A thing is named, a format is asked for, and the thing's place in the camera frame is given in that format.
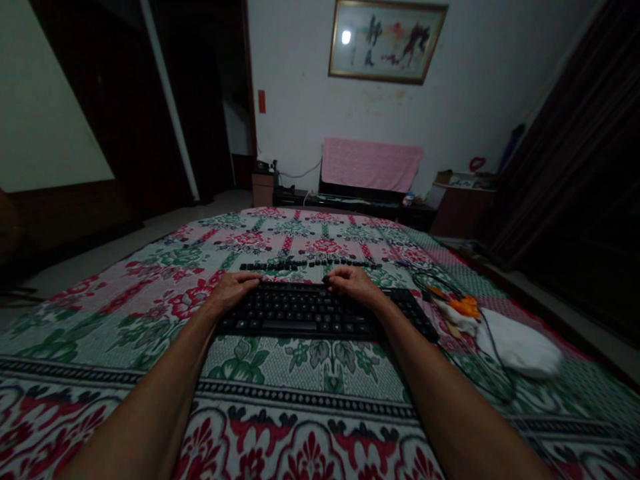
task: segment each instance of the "painting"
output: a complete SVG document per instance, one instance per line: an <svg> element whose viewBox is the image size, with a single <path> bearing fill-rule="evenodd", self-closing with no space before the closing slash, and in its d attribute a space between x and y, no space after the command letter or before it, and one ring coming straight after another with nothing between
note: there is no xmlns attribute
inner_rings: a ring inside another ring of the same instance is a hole
<svg viewBox="0 0 640 480"><path fill-rule="evenodd" d="M447 8L337 0L329 75L424 84Z"/></svg>

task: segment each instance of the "keyboard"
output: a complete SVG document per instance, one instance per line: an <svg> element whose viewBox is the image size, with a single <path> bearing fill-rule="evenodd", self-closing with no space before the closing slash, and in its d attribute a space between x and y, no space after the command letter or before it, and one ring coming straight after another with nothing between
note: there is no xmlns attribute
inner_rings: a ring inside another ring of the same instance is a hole
<svg viewBox="0 0 640 480"><path fill-rule="evenodd" d="M409 290L382 289L430 342L438 332ZM386 338L374 314L324 284L260 282L218 324L228 335L381 341Z"/></svg>

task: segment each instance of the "tile floor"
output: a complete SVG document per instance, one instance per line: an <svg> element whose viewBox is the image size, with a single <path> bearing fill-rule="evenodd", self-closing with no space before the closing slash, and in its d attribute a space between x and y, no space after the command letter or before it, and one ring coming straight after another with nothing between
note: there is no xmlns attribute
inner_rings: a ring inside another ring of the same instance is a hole
<svg viewBox="0 0 640 480"><path fill-rule="evenodd" d="M229 190L215 197L206 206L182 208L145 222L144 228L118 240L85 252L36 274L24 283L26 287L38 289L38 296L49 298L70 287L83 278L104 270L151 241L154 241L185 223L222 213L249 208L252 203L250 191ZM509 278L532 297L553 310L582 336L599 348L612 362L640 383L640 351L588 320L579 312L530 282L520 272L500 274ZM0 309L0 331L10 320L26 312L24 309Z"/></svg>

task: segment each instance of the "bedspread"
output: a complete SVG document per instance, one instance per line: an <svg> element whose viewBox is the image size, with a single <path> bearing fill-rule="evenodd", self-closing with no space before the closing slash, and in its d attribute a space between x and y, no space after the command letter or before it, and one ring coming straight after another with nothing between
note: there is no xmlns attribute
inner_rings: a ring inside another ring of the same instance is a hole
<svg viewBox="0 0 640 480"><path fill-rule="evenodd" d="M432 265L484 306L550 338L565 356L560 377L513 374L517 398L506 406L483 394L559 476L640 475L638 396L428 235L368 217L262 208L185 225L0 335L0 478L60 470L225 272L256 260L328 255L375 259L384 268L368 273L384 287L415 288L398 259ZM319 282L330 268L268 278ZM435 324L475 382L494 393L508 389L496 364L487 359L488 375L438 316ZM444 478L391 356L368 342L216 337L174 478Z"/></svg>

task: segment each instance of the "pink towel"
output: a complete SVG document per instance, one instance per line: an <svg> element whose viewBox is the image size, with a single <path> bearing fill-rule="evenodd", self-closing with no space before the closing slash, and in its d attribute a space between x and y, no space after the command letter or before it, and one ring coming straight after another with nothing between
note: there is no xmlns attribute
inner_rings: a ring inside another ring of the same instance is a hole
<svg viewBox="0 0 640 480"><path fill-rule="evenodd" d="M413 184L423 154L420 147L326 138L322 180L406 193Z"/></svg>

